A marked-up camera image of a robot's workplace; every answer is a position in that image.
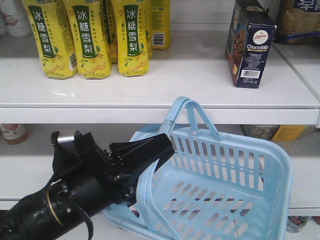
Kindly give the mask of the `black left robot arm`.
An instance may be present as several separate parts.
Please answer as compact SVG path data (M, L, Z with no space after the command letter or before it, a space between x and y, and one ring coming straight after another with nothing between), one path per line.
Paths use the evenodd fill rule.
M164 133L115 142L109 150L101 149L91 133L79 131L70 136L55 131L51 143L51 178L39 191L1 211L1 239L55 240L82 223L91 239L92 217L113 204L134 205L140 175L150 165L160 168L175 152Z

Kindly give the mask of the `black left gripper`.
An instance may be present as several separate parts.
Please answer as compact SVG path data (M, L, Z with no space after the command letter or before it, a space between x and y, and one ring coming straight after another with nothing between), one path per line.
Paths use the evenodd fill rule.
M74 146L86 171L84 187L78 187L76 192L82 203L95 207L134 205L140 175L154 163L155 173L175 153L164 133L137 141L114 142L109 145L111 152L101 149L90 132L81 133Z

